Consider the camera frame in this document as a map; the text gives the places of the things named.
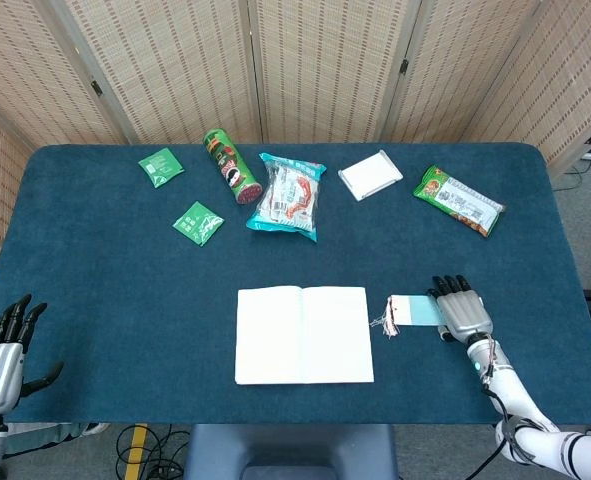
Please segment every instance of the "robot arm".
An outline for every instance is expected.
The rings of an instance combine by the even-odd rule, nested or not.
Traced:
[[[497,424],[502,454],[522,465],[539,465],[569,477],[591,480],[591,437],[560,432],[535,405],[499,342],[491,336],[493,322],[481,298],[464,277],[433,277],[428,291],[444,315],[450,336],[467,346],[468,358],[504,418]]]
[[[3,415],[15,408],[21,397],[27,397],[53,383],[64,366],[59,362],[46,377],[22,383],[24,356],[33,337],[35,323],[46,309],[46,304],[40,303],[24,319],[30,301],[31,296],[26,295],[9,306],[0,317],[0,464],[8,434]]]

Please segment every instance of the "yellow floor marking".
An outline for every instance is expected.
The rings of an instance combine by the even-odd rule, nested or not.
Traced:
[[[146,441],[146,427],[145,423],[138,423],[137,427],[133,429],[133,439],[131,440],[131,451],[128,454],[128,465],[126,465],[126,476],[124,480],[137,480],[139,478],[139,467],[144,455],[144,446]]]

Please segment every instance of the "notebook page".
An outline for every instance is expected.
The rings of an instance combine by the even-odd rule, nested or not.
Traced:
[[[237,384],[302,383],[301,304],[299,287],[238,292]]]
[[[366,291],[306,288],[303,305],[304,383],[372,382]]]

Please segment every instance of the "blue tablecloth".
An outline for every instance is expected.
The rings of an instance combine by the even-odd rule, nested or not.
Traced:
[[[434,328],[388,339],[371,330],[375,382],[238,386],[237,290],[364,286],[370,317],[390,294],[422,294],[433,275],[464,274],[541,409],[591,422],[591,324],[543,159],[503,144],[242,145],[322,162],[317,244],[251,231],[200,145],[173,145],[186,169],[154,189],[137,162],[162,146],[51,146],[26,169],[0,256],[0,312],[31,292],[48,302],[26,378],[58,359],[61,378],[22,400],[11,421],[160,423],[479,423],[498,419],[463,345]],[[339,168],[384,148],[401,182],[357,203]],[[504,203],[483,238],[412,196],[432,164]],[[226,221],[199,248],[172,228],[196,200]]]

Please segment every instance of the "green chip can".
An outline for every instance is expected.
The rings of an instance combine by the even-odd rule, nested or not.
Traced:
[[[251,203],[262,194],[262,186],[255,180],[235,144],[223,129],[209,130],[204,135],[204,145],[233,191],[237,203]]]

